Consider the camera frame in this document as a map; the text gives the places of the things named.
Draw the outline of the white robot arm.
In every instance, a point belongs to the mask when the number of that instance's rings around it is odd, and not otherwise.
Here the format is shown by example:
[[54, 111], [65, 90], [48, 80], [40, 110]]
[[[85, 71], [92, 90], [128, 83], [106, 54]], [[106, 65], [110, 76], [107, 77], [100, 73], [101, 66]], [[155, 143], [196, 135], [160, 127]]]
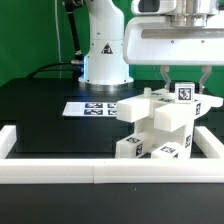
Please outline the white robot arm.
[[169, 67], [195, 65], [203, 76], [224, 66], [224, 2], [220, 0], [132, 0], [134, 18], [124, 21], [112, 0], [63, 0], [80, 66], [79, 82], [92, 88], [133, 82], [129, 65], [158, 65], [166, 87]]

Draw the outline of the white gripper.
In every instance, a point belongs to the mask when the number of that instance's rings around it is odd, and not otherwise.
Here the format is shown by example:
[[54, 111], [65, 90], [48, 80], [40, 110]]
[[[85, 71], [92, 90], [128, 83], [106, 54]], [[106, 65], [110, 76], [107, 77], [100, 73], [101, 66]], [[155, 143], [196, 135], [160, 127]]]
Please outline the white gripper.
[[175, 92], [168, 65], [199, 65], [196, 91], [203, 93], [211, 66], [224, 65], [224, 6], [219, 0], [133, 0], [125, 30], [129, 64], [161, 65], [168, 92]]

